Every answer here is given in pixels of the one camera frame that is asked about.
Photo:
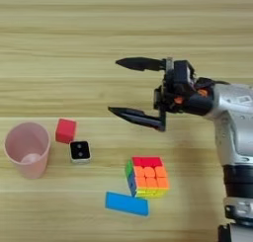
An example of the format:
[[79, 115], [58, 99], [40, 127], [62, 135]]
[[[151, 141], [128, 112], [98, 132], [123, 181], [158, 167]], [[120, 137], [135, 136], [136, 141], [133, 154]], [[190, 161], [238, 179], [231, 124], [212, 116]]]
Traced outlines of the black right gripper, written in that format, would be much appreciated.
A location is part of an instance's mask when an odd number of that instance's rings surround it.
[[[116, 61], [117, 65], [136, 71], [160, 71], [173, 68], [170, 59], [154, 59], [147, 57], [127, 57]], [[186, 93], [179, 93], [172, 80], [163, 80], [154, 90], [153, 108], [159, 112], [158, 117], [147, 115], [144, 111], [131, 108], [108, 107], [115, 116], [134, 124], [164, 131], [166, 128], [166, 112], [188, 113], [205, 116], [213, 107], [214, 82], [209, 78], [199, 78], [194, 83], [194, 89]]]

